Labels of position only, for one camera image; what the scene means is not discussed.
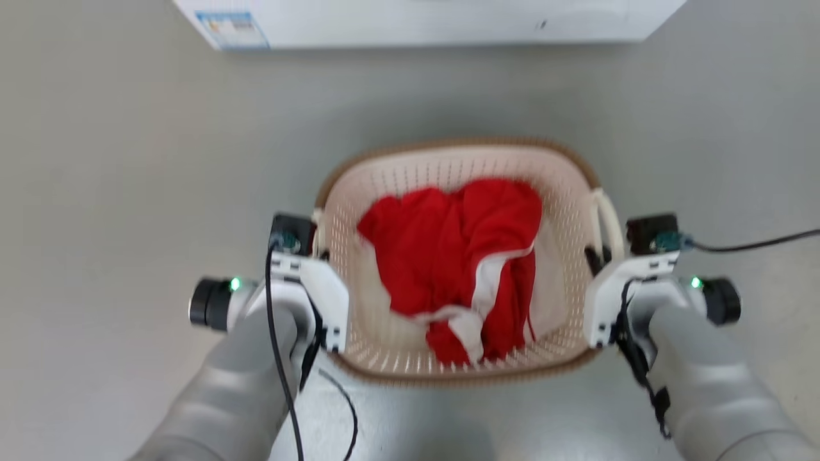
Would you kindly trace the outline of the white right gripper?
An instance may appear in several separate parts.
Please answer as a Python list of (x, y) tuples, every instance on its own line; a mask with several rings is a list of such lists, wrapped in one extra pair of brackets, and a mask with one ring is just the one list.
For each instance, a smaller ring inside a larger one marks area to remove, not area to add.
[(594, 277), (586, 289), (583, 320), (584, 338), (591, 348), (614, 344), (623, 291), (627, 291), (628, 306), (637, 311), (680, 301), (680, 286), (673, 277), (679, 251), (612, 262), (609, 246), (603, 246), (600, 251), (586, 246), (584, 254)]

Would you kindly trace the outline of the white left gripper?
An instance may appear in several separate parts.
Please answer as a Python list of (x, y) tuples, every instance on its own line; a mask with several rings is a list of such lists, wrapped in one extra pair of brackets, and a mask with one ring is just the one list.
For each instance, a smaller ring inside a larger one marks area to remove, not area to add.
[(268, 263), (268, 297), (274, 305), (291, 303), (295, 317), (307, 321), (307, 338), (319, 347), (341, 354), (347, 347), (350, 294), (339, 274), (326, 262), (331, 251), (319, 259), (271, 251)]

